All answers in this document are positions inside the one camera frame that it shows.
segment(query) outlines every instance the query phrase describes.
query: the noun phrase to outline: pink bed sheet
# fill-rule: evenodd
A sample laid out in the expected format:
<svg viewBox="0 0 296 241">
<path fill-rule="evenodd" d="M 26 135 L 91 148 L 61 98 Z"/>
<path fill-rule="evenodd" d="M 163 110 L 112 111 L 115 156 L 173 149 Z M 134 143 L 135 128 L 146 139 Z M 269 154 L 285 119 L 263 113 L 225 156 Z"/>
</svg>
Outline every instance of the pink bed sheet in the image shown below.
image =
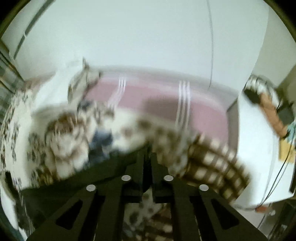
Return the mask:
<svg viewBox="0 0 296 241">
<path fill-rule="evenodd" d="M 86 99 L 145 112 L 228 141 L 226 110 L 214 96 L 190 82 L 132 77 L 103 77 Z"/>
</svg>

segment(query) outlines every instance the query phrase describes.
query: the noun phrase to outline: triangular cutout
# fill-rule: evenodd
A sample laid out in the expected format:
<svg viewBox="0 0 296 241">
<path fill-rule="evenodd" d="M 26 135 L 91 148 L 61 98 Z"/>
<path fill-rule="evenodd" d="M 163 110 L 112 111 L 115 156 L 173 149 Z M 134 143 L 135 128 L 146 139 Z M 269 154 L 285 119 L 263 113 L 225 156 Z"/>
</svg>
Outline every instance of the triangular cutout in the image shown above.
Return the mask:
<svg viewBox="0 0 296 241">
<path fill-rule="evenodd" d="M 216 199 L 212 199 L 211 203 L 217 214 L 222 229 L 227 230 L 239 224 L 239 220 Z"/>
<path fill-rule="evenodd" d="M 60 216 L 56 224 L 60 227 L 63 227 L 67 230 L 71 230 L 73 228 L 73 224 L 82 208 L 82 200 L 76 202 L 71 208 L 69 208 L 62 216 Z"/>
</svg>

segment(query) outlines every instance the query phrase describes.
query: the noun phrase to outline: yellow object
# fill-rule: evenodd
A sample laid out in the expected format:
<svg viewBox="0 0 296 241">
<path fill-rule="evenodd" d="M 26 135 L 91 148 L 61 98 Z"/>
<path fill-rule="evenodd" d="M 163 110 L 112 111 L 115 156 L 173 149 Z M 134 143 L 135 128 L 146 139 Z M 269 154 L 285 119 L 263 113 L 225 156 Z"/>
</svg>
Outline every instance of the yellow object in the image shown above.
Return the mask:
<svg viewBox="0 0 296 241">
<path fill-rule="evenodd" d="M 279 160 L 280 161 L 285 161 L 288 155 L 290 149 L 290 143 L 288 143 L 286 140 L 281 139 L 279 142 Z M 295 146 L 292 145 L 290 154 L 288 156 L 287 161 L 290 163 L 295 162 L 295 156 L 296 156 L 296 151 L 295 151 Z"/>
</svg>

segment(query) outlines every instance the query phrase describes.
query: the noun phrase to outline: curtain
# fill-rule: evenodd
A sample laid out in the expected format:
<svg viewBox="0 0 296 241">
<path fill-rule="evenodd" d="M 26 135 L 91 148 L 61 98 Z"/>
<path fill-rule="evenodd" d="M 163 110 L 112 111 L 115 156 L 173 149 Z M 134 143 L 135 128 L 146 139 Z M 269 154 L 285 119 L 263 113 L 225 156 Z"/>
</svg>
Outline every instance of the curtain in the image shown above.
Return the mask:
<svg viewBox="0 0 296 241">
<path fill-rule="evenodd" d="M 0 125 L 2 125 L 14 91 L 23 84 L 24 80 L 12 64 L 8 50 L 0 40 Z"/>
</svg>

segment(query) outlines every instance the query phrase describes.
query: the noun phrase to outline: patterned blanket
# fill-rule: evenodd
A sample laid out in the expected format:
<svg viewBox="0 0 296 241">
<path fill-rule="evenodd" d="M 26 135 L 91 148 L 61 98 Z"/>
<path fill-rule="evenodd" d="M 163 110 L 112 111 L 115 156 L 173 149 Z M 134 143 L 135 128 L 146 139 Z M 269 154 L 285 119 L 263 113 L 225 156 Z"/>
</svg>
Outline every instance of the patterned blanket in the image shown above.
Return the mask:
<svg viewBox="0 0 296 241">
<path fill-rule="evenodd" d="M 246 188 L 248 172 L 235 152 L 218 140 L 152 115 L 83 100 L 97 81 L 89 78 L 89 72 L 85 68 L 69 86 L 68 106 L 32 115 L 40 83 L 13 97 L 1 127 L 0 170 L 10 172 L 18 192 L 54 185 L 108 161 L 113 153 L 129 153 L 147 142 L 171 175 L 191 185 L 207 184 L 229 202 Z M 24 216 L 25 221 L 19 214 L 19 223 L 30 235 L 35 222 Z M 172 239 L 169 205 L 153 203 L 151 189 L 141 203 L 126 205 L 123 239 Z"/>
</svg>

